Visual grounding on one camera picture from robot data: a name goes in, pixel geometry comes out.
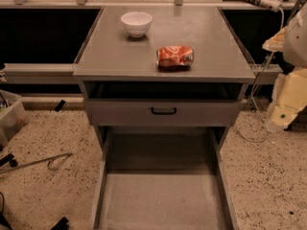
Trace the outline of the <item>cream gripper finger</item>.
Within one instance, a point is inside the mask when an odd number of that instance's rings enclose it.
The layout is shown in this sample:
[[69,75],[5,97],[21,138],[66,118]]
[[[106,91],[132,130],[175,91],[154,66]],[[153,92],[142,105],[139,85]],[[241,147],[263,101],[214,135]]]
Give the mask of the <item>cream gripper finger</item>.
[[281,131],[307,106],[307,69],[295,68],[289,75],[279,74],[268,107],[266,129]]
[[282,28],[277,34],[267,39],[262,48],[269,52],[282,52],[284,47],[284,38],[286,27]]

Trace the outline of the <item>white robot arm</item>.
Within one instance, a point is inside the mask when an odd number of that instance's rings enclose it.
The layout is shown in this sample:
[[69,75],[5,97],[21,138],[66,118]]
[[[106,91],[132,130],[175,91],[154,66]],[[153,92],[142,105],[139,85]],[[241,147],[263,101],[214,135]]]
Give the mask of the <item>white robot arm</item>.
[[279,74],[274,84],[266,129],[277,132],[287,128],[307,106],[307,4],[262,48],[281,52],[294,67],[288,75]]

